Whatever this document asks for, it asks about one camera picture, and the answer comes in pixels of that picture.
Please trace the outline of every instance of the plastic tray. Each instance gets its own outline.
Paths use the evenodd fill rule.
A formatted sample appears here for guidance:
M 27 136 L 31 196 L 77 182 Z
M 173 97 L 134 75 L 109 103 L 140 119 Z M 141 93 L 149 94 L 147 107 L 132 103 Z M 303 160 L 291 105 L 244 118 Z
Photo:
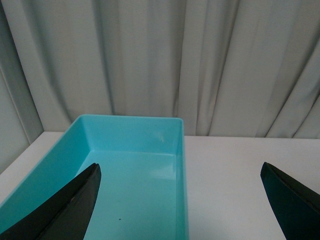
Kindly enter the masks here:
M 179 118 L 82 115 L 0 206 L 0 232 L 91 163 L 101 167 L 86 240 L 187 240 Z

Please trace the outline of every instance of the curtain fold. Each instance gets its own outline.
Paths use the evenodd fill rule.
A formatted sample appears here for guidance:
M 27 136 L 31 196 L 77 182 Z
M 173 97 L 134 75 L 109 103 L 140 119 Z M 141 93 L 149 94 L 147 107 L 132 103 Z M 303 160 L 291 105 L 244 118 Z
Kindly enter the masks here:
M 199 136 L 319 138 L 318 0 L 2 0 L 46 131 L 180 117 Z
M 0 173 L 44 130 L 0 3 Z

